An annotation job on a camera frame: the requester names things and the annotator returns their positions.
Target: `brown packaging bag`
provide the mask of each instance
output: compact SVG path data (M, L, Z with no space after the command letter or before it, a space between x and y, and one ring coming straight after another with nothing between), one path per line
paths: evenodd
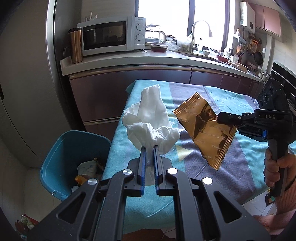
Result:
M198 146L203 158L212 168L218 170L237 126L219 124L215 112L198 93L182 103L173 113Z

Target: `white microwave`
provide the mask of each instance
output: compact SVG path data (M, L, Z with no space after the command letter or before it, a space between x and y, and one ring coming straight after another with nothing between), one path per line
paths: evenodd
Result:
M110 17L77 24L83 56L145 48L146 18Z

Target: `tissue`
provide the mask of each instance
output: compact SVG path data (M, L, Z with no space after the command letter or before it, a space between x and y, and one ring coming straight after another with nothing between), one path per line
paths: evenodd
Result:
M180 138L178 128L172 128L167 109L160 96L160 86L153 85L141 92L139 103L131 105L123 112L122 124L126 127L129 140L141 150L146 148L147 160L146 181L149 178L148 169L153 171L153 147L158 145L159 154L166 154Z

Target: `white paper towel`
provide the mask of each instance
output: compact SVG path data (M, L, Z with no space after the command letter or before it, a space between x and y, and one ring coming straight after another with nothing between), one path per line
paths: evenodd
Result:
M146 148L147 163L145 183L149 175L154 181L152 163L153 147L158 145L159 154L166 154L180 138L178 128L172 128L167 109L160 96L160 86L153 85L141 92L141 101L131 105L123 113L122 124L129 140L141 150Z

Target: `trash can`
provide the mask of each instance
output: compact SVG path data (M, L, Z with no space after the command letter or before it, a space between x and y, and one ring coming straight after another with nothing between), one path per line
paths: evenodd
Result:
M64 201L72 194L77 183L77 167L85 161L97 158L106 163L111 142L84 131L67 131L51 148L40 170L43 187L57 199Z

